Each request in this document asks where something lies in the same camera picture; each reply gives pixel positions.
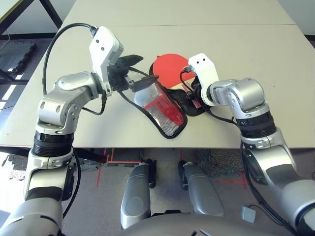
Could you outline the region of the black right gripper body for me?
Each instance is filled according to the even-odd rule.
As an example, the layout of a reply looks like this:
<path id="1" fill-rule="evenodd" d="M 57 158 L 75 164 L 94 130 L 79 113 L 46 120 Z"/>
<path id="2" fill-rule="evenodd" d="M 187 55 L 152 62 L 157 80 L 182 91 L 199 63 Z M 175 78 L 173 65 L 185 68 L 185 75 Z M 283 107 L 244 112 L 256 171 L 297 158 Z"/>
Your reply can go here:
<path id="1" fill-rule="evenodd" d="M 189 88 L 187 84 L 184 86 L 188 89 L 186 92 L 186 98 L 193 101 L 201 101 L 201 85 L 200 83 L 192 84 L 192 88 Z"/>

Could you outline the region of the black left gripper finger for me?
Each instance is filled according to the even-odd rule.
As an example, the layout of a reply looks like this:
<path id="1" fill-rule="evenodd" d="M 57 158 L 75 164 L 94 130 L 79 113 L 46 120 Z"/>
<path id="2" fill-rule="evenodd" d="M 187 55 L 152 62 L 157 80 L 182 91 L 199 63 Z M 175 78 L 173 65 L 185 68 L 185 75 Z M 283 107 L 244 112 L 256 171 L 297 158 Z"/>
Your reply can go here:
<path id="1" fill-rule="evenodd" d="M 131 67 L 142 61 L 144 58 L 139 55 L 128 55 L 119 57 L 119 62 L 121 62 L 126 67 Z"/>
<path id="2" fill-rule="evenodd" d="M 133 84 L 133 92 L 138 92 L 143 89 L 148 88 L 152 84 L 154 84 L 158 80 L 157 75 L 148 75 L 143 77 L 141 80 L 134 82 Z"/>

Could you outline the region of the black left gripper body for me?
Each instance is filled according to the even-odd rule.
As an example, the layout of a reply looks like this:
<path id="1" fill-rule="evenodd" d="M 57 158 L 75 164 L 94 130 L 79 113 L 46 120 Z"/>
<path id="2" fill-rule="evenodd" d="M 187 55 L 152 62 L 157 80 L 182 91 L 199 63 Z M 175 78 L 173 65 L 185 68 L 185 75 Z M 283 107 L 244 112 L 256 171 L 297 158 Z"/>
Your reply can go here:
<path id="1" fill-rule="evenodd" d="M 134 81 L 128 76 L 129 67 L 124 66 L 119 59 L 115 64 L 107 67 L 108 81 L 112 91 L 122 92 L 128 89 L 133 90 Z"/>

